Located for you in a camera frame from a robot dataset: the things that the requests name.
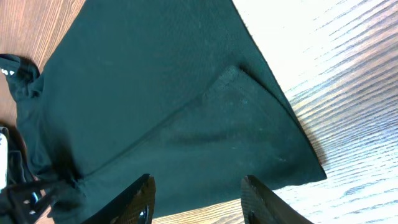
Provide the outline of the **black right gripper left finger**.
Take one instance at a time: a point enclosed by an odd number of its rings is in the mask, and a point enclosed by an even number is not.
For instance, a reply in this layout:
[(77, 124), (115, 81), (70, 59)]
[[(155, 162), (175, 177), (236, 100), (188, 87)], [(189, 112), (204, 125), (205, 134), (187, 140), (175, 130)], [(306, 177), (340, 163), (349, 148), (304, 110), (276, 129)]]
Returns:
[(151, 224), (155, 180), (144, 174), (83, 224)]

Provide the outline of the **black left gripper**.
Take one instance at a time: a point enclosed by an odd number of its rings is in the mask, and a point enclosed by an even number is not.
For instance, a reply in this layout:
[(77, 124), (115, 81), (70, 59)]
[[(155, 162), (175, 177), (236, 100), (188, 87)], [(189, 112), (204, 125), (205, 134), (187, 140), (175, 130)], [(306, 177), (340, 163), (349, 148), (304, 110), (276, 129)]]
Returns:
[(1, 223), (34, 224), (67, 189), (64, 180), (10, 185), (1, 191)]

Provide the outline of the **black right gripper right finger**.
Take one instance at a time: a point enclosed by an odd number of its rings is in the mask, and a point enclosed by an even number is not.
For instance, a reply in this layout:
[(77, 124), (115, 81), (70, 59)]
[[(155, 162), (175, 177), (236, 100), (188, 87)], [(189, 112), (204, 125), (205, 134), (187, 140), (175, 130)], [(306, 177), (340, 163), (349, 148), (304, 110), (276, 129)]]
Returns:
[(313, 224), (253, 175), (241, 181), (245, 224)]

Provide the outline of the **black t-shirt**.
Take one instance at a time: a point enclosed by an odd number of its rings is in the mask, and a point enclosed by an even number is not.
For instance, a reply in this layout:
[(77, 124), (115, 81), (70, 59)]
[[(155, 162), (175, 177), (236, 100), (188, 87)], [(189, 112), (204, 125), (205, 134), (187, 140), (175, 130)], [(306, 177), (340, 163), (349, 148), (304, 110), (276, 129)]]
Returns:
[(27, 163), (81, 223), (142, 174), (158, 217), (326, 178), (231, 1), (87, 1), (42, 72), (3, 54)]

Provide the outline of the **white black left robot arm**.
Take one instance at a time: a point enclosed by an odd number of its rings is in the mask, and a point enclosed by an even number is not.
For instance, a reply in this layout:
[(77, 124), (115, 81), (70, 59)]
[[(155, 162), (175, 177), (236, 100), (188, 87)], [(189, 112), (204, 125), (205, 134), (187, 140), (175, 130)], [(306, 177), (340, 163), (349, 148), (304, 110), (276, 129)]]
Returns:
[(64, 180), (35, 180), (1, 127), (1, 223), (35, 224), (66, 187)]

